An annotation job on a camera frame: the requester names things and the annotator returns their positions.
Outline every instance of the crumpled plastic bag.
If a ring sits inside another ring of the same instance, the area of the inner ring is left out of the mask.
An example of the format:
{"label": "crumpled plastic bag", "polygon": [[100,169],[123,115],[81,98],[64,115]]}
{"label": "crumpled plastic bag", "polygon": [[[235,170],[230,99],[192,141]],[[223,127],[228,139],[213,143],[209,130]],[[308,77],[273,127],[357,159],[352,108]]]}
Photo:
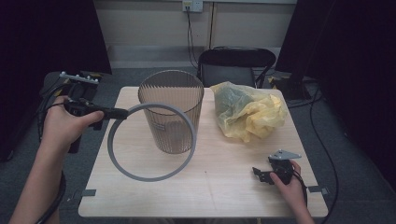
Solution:
{"label": "crumpled plastic bag", "polygon": [[265,138],[285,123],[288,110],[273,94],[231,82],[210,89],[215,93],[218,125],[227,137],[249,142],[252,134]]}

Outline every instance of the person's right hand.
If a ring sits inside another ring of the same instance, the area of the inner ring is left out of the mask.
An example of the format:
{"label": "person's right hand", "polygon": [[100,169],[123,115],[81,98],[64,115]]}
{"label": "person's right hand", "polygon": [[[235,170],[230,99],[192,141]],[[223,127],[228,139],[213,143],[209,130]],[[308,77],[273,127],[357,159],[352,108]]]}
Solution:
{"label": "person's right hand", "polygon": [[[54,104],[63,103],[67,97],[59,96]],[[48,110],[44,121],[44,132],[41,146],[59,148],[66,153],[70,145],[76,141],[84,130],[92,123],[100,121],[104,116],[102,111],[95,111],[91,114],[75,117],[69,114],[63,105],[56,105]]]}
{"label": "person's right hand", "polygon": [[[300,165],[297,164],[297,162],[295,161],[290,161],[290,162],[291,165],[294,167],[294,170],[298,174],[300,174],[301,173]],[[290,183],[288,185],[285,185],[275,173],[271,173],[270,176],[291,209],[294,210],[294,208],[300,206],[305,207],[303,189],[297,177],[293,176],[291,178]]]}

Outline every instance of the black cable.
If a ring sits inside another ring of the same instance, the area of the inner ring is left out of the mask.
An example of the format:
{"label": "black cable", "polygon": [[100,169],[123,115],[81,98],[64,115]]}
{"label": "black cable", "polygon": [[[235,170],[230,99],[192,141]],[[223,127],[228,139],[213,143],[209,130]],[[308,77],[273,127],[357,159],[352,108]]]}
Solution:
{"label": "black cable", "polygon": [[61,78],[61,77],[58,76],[58,78],[56,78],[56,80],[55,80],[45,91],[41,92],[40,95],[41,95],[41,96],[44,96],[45,94],[47,94],[47,92],[48,92],[50,89],[52,89],[53,86],[55,86],[55,84],[59,81],[60,78]]}
{"label": "black cable", "polygon": [[[300,105],[291,105],[291,106],[288,106],[288,109],[292,109],[292,108],[296,108],[296,107],[301,107],[301,106],[305,106],[305,105],[312,105],[313,103],[320,101],[320,100],[322,99],[322,96],[323,96],[323,95],[321,94],[321,95],[319,96],[319,98],[316,99],[316,95],[315,95],[315,97],[314,97],[310,102],[307,102],[307,103],[304,103],[304,104],[300,104]],[[288,104],[299,104],[299,103],[301,103],[302,101],[297,102],[297,103],[291,103],[290,101],[287,101],[287,103],[288,103]]]}
{"label": "black cable", "polygon": [[313,119],[312,119],[312,109],[313,109],[313,107],[314,107],[314,103],[316,102],[315,99],[317,98],[318,90],[319,90],[319,88],[317,88],[317,91],[315,92],[315,95],[314,95],[314,100],[311,102],[311,107],[310,107],[310,109],[309,109],[309,118],[310,118],[310,120],[311,120],[311,125],[312,125],[312,128],[313,128],[314,132],[315,132],[315,135],[317,136],[317,139],[319,140],[321,146],[323,147],[324,151],[325,151],[326,154],[327,154],[327,157],[329,158],[329,161],[330,161],[330,163],[331,163],[331,165],[332,165],[332,170],[333,170],[333,172],[334,172],[334,178],[335,178],[335,195],[334,195],[334,199],[333,199],[333,201],[332,201],[332,206],[331,206],[331,208],[329,209],[329,213],[327,214],[327,216],[326,216],[326,217],[323,219],[323,221],[321,222],[321,223],[325,223],[325,222],[329,219],[329,216],[332,214],[332,211],[333,211],[333,209],[334,209],[334,207],[335,207],[335,204],[336,204],[336,202],[337,202],[337,198],[338,198],[338,189],[339,189],[339,181],[338,181],[338,174],[337,174],[337,171],[335,170],[334,162],[332,161],[332,157],[330,156],[330,153],[329,153],[328,149],[324,146],[323,141],[321,140],[320,136],[318,135],[318,131],[317,131],[317,129],[316,129],[316,127],[315,127],[315,124],[314,124],[314,121],[313,121]]}
{"label": "black cable", "polygon": [[62,84],[59,85],[55,88],[53,88],[43,99],[41,102],[41,105],[38,107],[37,111],[35,112],[37,114],[37,132],[38,132],[38,142],[41,142],[41,137],[43,135],[43,127],[44,127],[44,119],[47,114],[47,104],[50,101],[50,98],[52,95],[55,94],[55,92],[62,90],[64,87],[70,86],[71,84]]}
{"label": "black cable", "polygon": [[66,104],[66,103],[59,103],[59,104],[50,105],[49,107],[46,108],[46,112],[47,112],[51,107],[53,107],[53,106],[56,106],[56,105],[65,105],[65,104]]}
{"label": "black cable", "polygon": [[198,64],[198,62],[197,62],[197,60],[195,58],[194,44],[193,44],[193,40],[192,40],[192,30],[191,30],[191,22],[190,22],[190,7],[186,7],[186,12],[187,12],[187,19],[188,19],[188,23],[189,23],[189,27],[187,29],[187,48],[189,50],[190,63],[195,69],[198,69],[197,66],[195,66],[195,64],[193,64],[193,62],[192,62],[191,52],[190,52],[190,39],[191,39],[192,56],[193,56],[195,62]]}
{"label": "black cable", "polygon": [[66,192],[66,178],[64,177],[64,171],[62,171],[61,183],[59,184],[58,195],[56,196],[53,203],[49,206],[47,212],[44,213],[44,215],[36,222],[36,224],[46,223],[46,221],[52,216],[52,214],[59,207],[59,204],[61,203],[65,192]]}
{"label": "black cable", "polygon": [[308,206],[308,194],[306,193],[306,185],[305,185],[305,183],[303,181],[303,178],[296,171],[293,172],[293,175],[300,181],[301,188],[303,190],[305,206],[307,207]]}

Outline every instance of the person's left hand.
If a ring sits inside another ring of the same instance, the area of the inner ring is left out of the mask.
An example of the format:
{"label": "person's left hand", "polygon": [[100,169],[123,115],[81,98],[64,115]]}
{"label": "person's left hand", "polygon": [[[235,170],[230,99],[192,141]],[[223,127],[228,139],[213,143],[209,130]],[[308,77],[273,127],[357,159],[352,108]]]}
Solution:
{"label": "person's left hand", "polygon": [[[61,104],[67,99],[66,96],[59,96],[54,104]],[[50,148],[61,148],[64,153],[68,151],[70,145],[75,142],[84,130],[104,116],[102,111],[95,111],[91,114],[75,117],[69,114],[63,105],[55,105],[48,110],[44,121],[44,131],[41,145]]]}

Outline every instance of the metal bracket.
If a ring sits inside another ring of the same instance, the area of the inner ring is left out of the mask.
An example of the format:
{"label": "metal bracket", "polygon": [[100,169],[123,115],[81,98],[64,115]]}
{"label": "metal bracket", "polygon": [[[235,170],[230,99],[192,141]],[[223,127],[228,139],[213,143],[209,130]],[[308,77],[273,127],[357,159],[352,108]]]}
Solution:
{"label": "metal bracket", "polygon": [[277,153],[271,154],[269,158],[271,158],[272,160],[284,161],[290,159],[299,159],[301,158],[301,155],[280,149],[277,151]]}

